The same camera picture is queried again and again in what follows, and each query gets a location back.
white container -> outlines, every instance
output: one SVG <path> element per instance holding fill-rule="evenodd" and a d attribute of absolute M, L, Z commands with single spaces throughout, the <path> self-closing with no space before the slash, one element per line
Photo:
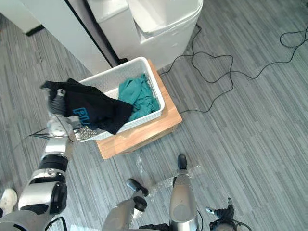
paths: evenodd
<path fill-rule="evenodd" d="M 157 35 L 194 16 L 199 0 L 127 0 L 135 22 L 144 33 Z"/>
<path fill-rule="evenodd" d="M 87 1 L 120 59 L 143 56 L 157 69 L 183 54 L 203 6 L 203 0 Z"/>
<path fill-rule="evenodd" d="M 159 104 L 159 110 L 124 124 L 117 134 L 159 117 L 165 107 L 163 96 L 146 58 L 138 57 L 127 63 L 80 81 L 83 85 L 96 87 L 110 98 L 118 99 L 120 83 L 124 82 L 127 78 L 141 77 L 142 74 L 145 74 L 148 79 L 153 96 L 157 99 Z M 88 127 L 83 127 L 78 133 L 76 133 L 77 140 L 81 142 L 88 140 L 102 140 L 109 136 L 112 136 L 112 134 L 108 131 L 100 129 L 91 130 Z"/>

wooden platform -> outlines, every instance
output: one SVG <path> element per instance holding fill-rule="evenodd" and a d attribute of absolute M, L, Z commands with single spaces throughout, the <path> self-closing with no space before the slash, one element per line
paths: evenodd
<path fill-rule="evenodd" d="M 127 154 L 141 148 L 171 132 L 173 132 L 182 118 L 175 107 L 170 95 L 167 92 L 160 76 L 152 62 L 149 60 L 160 91 L 165 101 L 163 114 L 152 121 L 149 121 L 136 128 L 129 129 L 117 135 L 97 141 L 102 157 L 110 158 L 117 154 Z"/>

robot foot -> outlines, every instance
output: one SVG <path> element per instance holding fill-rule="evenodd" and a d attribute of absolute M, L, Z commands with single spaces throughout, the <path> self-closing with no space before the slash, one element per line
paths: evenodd
<path fill-rule="evenodd" d="M 180 154 L 178 156 L 178 167 L 179 167 L 179 170 L 187 169 L 187 160 L 184 154 Z"/>
<path fill-rule="evenodd" d="M 144 188 L 139 182 L 132 178 L 126 181 L 126 185 L 129 186 L 134 192 L 138 192 L 139 190 L 141 190 L 143 196 L 145 197 L 149 194 L 149 191 L 146 188 Z"/>

gray striped floor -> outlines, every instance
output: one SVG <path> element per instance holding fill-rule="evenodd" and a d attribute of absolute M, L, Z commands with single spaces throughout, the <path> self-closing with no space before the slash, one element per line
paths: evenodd
<path fill-rule="evenodd" d="M 267 63 L 290 57 L 292 49 L 282 47 L 278 38 L 307 26 L 305 4 L 207 0 L 195 50 L 232 54 L 233 69 L 254 76 Z M 0 192 L 14 187 L 20 194 L 46 143 L 33 138 L 17 146 L 48 120 L 40 84 L 91 74 L 46 30 L 28 38 L 3 16 L 0 29 Z M 300 38 L 294 35 L 286 42 L 293 45 Z M 253 230 L 307 228 L 307 59 L 305 44 L 290 64 L 269 67 L 256 80 L 234 73 L 234 90 L 218 99 L 209 113 L 182 114 L 183 122 L 174 133 L 132 154 L 103 160 L 95 142 L 75 143 L 63 212 L 69 229 L 99 230 L 108 211 L 131 195 L 125 186 L 130 177 L 150 189 L 147 211 L 132 226 L 168 222 L 180 153 L 188 157 L 205 230 L 215 219 L 205 213 L 205 206 L 225 207 L 228 196 L 235 205 L 235 219 Z M 230 60 L 199 54 L 195 63 L 213 81 L 228 71 Z M 163 81 L 179 111 L 206 109 L 211 99 L 230 87 L 227 77 L 216 84 L 204 83 L 189 58 L 180 59 Z M 61 226 L 55 224 L 52 230 Z"/>

power cord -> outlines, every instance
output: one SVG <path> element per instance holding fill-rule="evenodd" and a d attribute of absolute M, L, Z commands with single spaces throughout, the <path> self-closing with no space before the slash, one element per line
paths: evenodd
<path fill-rule="evenodd" d="M 201 224 L 201 231 L 202 231 L 203 230 L 203 217 L 202 217 L 201 213 L 199 212 L 199 210 L 197 210 L 197 212 L 199 213 L 199 215 L 201 217 L 201 222 L 202 222 L 202 224 Z"/>
<path fill-rule="evenodd" d="M 242 71 L 232 70 L 234 57 L 233 57 L 232 55 L 230 55 L 230 54 L 214 56 L 214 55 L 211 55 L 211 54 L 209 54 L 209 53 L 207 53 L 207 52 L 205 52 L 205 51 L 195 52 L 195 51 L 194 51 L 194 40 L 196 39 L 197 35 L 198 35 L 198 34 L 200 33 L 200 31 L 202 30 L 202 28 L 201 28 L 198 24 L 196 24 L 196 27 L 198 28 L 198 31 L 197 31 L 197 33 L 194 35 L 194 37 L 193 37 L 193 39 L 192 39 L 192 54 L 182 54 L 182 55 L 179 55 L 178 57 L 176 57 L 175 60 L 172 62 L 170 68 L 169 68 L 167 71 L 161 73 L 160 76 L 169 73 L 169 72 L 171 71 L 171 69 L 172 69 L 174 63 L 175 63 L 179 58 L 181 58 L 181 57 L 191 57 L 191 58 L 192 58 L 192 59 L 191 59 L 191 64 L 192 64 L 192 66 L 198 71 L 198 73 L 200 74 L 200 76 L 203 78 L 203 80 L 204 80 L 205 82 L 207 82 L 207 83 L 209 83 L 209 84 L 213 84 L 213 83 L 218 82 L 218 81 L 219 81 L 220 79 L 222 79 L 225 75 L 228 75 L 228 76 L 229 76 L 229 79 L 230 79 L 230 82 L 231 82 L 231 88 L 230 88 L 229 90 L 227 90 L 227 91 L 225 91 L 225 92 L 219 94 L 218 96 L 216 96 L 216 97 L 213 99 L 213 101 L 211 102 L 211 104 L 210 104 L 210 106 L 209 106 L 209 108 L 208 108 L 207 110 L 187 109 L 187 110 L 184 110 L 184 111 L 180 112 L 180 114 L 185 113 L 185 112 L 189 112 L 189 111 L 197 111 L 197 112 L 201 112 L 201 113 L 207 113 L 207 112 L 209 112 L 209 111 L 211 110 L 211 108 L 212 108 L 212 106 L 213 106 L 215 100 L 217 100 L 219 97 L 221 97 L 221 96 L 223 96 L 223 95 L 225 95 L 225 94 L 227 94 L 228 92 L 230 92 L 230 91 L 233 90 L 233 88 L 234 88 L 234 83 L 233 83 L 233 80 L 232 80 L 232 75 L 231 75 L 232 73 L 240 73 L 240 74 L 244 75 L 245 77 L 247 77 L 248 79 L 256 79 L 256 78 L 258 78 L 258 77 L 261 75 L 261 73 L 262 73 L 267 67 L 269 67 L 269 66 L 271 66 L 271 65 L 273 65 L 273 64 L 287 64 L 287 63 L 290 63 L 290 62 L 293 60 L 293 57 L 294 57 L 294 54 L 295 54 L 296 50 L 297 50 L 299 47 L 301 47 L 301 46 L 308 40 L 308 39 L 307 39 L 308 26 L 306 27 L 305 30 L 300 30 L 300 31 L 296 31 L 296 32 L 285 32 L 285 33 L 283 33 L 283 34 L 280 36 L 279 41 L 280 41 L 280 43 L 281 43 L 284 47 L 287 47 L 287 48 L 294 48 L 294 50 L 293 50 L 293 52 L 292 52 L 292 55 L 291 55 L 291 58 L 290 58 L 288 61 L 271 62 L 271 63 L 265 65 L 265 66 L 261 69 L 261 71 L 260 71 L 255 77 L 251 77 L 251 76 L 247 75 L 246 73 L 244 73 L 244 72 L 242 72 Z M 298 45 L 288 46 L 288 45 L 286 45 L 286 44 L 283 42 L 284 36 L 290 35 L 290 34 L 298 34 L 298 33 L 304 33 L 304 39 L 303 39 Z M 230 64 L 229 71 L 228 71 L 227 73 L 223 74 L 222 76 L 220 76 L 220 77 L 219 77 L 218 79 L 216 79 L 215 81 L 209 81 L 209 80 L 207 80 L 207 79 L 203 76 L 203 74 L 202 74 L 202 72 L 200 71 L 200 69 L 199 69 L 199 68 L 194 64 L 194 62 L 193 62 L 195 56 L 196 56 L 197 54 L 200 54 L 200 53 L 205 54 L 205 55 L 207 55 L 207 56 L 209 56 L 209 57 L 211 57 L 211 58 L 213 58 L 213 59 L 217 59 L 217 58 L 220 58 L 220 57 L 230 57 L 230 58 L 231 58 L 231 64 Z"/>
<path fill-rule="evenodd" d="M 57 222 L 58 220 L 61 220 L 61 221 L 62 221 L 63 229 L 64 229 L 64 231 L 67 231 L 66 221 L 65 221 L 64 217 L 58 217 L 58 218 L 56 218 L 55 220 L 49 222 L 48 225 L 47 225 L 46 228 L 45 228 L 45 231 L 47 231 L 47 230 L 52 226 L 52 224 L 55 223 L 55 222 Z"/>

